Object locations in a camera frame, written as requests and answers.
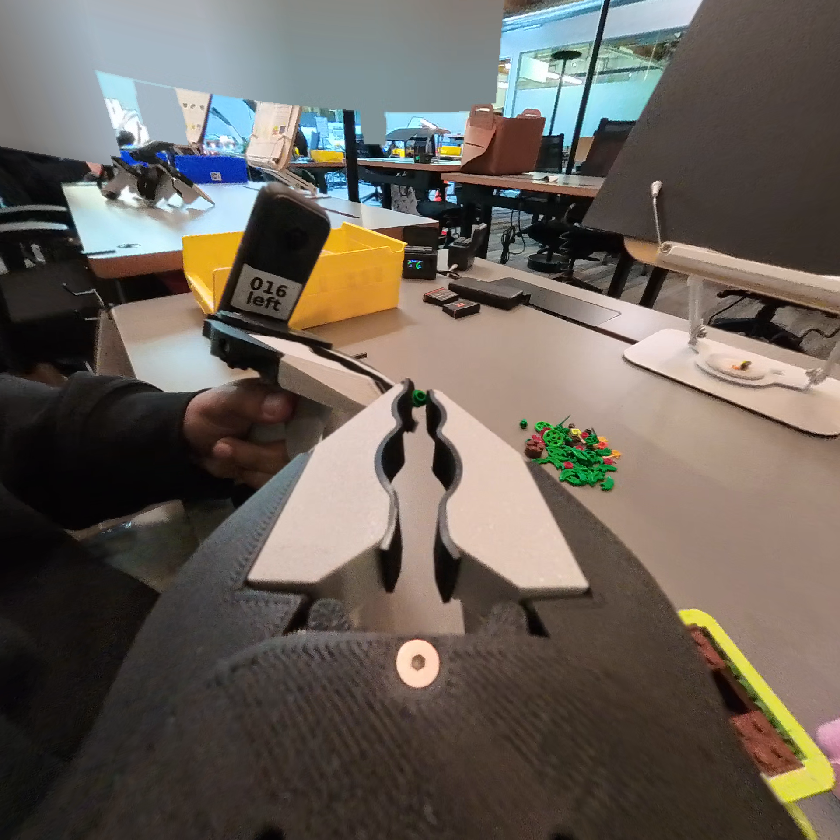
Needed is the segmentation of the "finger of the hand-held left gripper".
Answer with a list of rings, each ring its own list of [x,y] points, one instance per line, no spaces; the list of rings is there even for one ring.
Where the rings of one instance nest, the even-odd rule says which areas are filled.
[[[369,365],[325,348],[278,345],[277,352],[281,389],[342,413],[364,410],[395,386]]]

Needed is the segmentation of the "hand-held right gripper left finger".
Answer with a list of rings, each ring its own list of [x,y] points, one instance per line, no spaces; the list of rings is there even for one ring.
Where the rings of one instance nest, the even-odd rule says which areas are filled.
[[[311,451],[248,573],[251,587],[394,592],[403,536],[393,481],[415,429],[413,392],[403,380]]]

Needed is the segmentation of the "person's left forearm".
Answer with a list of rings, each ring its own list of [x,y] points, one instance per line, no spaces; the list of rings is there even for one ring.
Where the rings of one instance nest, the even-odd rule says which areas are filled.
[[[2,375],[2,498],[83,529],[198,496],[207,478],[183,432],[191,399],[122,377]]]

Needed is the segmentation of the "person's left hand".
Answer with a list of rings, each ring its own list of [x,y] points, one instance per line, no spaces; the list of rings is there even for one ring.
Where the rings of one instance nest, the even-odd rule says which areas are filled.
[[[258,489],[290,458],[283,440],[251,440],[252,427],[291,420],[297,404],[295,395],[258,379],[230,382],[194,395],[184,414],[184,438],[212,476]]]

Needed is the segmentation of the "yellow plastic bin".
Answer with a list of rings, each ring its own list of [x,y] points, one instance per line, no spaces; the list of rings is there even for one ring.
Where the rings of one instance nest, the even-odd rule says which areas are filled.
[[[218,310],[242,232],[182,239],[186,281],[205,315]],[[309,329],[396,308],[403,241],[352,224],[334,228],[291,318]]]

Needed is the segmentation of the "pile of small toy pieces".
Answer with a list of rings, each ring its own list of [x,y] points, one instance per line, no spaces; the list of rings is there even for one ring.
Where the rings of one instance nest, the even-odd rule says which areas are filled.
[[[578,427],[566,417],[555,424],[537,422],[522,431],[530,432],[526,442],[533,438],[545,445],[544,457],[530,459],[524,455],[525,458],[539,466],[553,468],[559,482],[570,487],[593,487],[604,492],[614,489],[615,473],[622,453],[592,427]]]

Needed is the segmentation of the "small blue bin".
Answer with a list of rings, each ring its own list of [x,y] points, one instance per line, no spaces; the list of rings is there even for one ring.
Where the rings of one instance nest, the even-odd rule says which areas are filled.
[[[178,154],[175,168],[195,184],[239,184],[249,181],[244,158],[230,155]]]

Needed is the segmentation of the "cardboard display board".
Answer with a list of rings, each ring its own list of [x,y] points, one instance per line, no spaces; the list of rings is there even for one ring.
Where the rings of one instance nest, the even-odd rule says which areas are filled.
[[[287,168],[296,148],[301,108],[257,101],[245,158],[248,165],[275,172]]]

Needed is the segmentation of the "grey black desk tool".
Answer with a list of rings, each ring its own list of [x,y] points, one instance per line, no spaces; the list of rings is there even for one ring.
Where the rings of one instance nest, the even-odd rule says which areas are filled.
[[[122,149],[110,164],[101,167],[97,177],[100,194],[112,202],[124,193],[131,194],[149,207],[168,205],[176,196],[186,207],[197,201],[214,207],[213,198],[175,167],[175,153],[184,150],[187,147],[164,141]]]

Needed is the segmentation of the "flat black case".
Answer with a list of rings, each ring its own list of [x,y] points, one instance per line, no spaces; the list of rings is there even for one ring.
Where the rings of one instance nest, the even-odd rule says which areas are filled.
[[[448,283],[448,289],[459,298],[503,311],[510,311],[530,302],[531,294],[514,278],[481,280],[462,276]]]

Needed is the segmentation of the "black desk mat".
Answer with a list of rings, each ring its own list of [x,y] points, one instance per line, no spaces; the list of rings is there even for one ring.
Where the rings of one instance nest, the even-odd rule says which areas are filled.
[[[527,305],[530,308],[585,327],[600,327],[620,315],[619,311],[556,290],[524,284],[522,291],[528,297]]]

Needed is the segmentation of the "white monitor stand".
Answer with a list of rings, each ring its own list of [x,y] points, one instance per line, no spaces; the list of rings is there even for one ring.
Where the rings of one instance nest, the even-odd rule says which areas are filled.
[[[839,278],[773,266],[707,248],[665,241],[657,248],[663,268],[688,276],[688,325],[664,329],[632,345],[624,360],[690,386],[729,404],[821,438],[839,435],[838,344],[821,365],[808,368],[772,359],[761,350],[743,350],[708,334],[704,322],[707,287],[731,285],[767,292],[783,302],[838,314]],[[748,371],[733,364],[751,360]]]

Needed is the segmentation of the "brown bag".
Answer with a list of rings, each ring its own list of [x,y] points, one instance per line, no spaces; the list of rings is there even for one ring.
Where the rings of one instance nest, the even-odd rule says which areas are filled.
[[[536,169],[545,118],[528,108],[505,118],[489,104],[474,105],[465,124],[461,174],[519,175]]]

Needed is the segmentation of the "dark computer monitor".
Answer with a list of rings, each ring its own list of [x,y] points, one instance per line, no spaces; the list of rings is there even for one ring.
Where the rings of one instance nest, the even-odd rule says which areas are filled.
[[[838,275],[839,2],[698,7],[584,223]]]

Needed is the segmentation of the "black metal post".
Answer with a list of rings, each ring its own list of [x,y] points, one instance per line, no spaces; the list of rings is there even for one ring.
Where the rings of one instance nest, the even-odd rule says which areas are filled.
[[[348,193],[348,200],[352,203],[360,201],[359,186],[359,165],[358,165],[358,143],[356,136],[355,111],[352,109],[342,110],[343,137],[344,137],[344,159],[345,179]]]

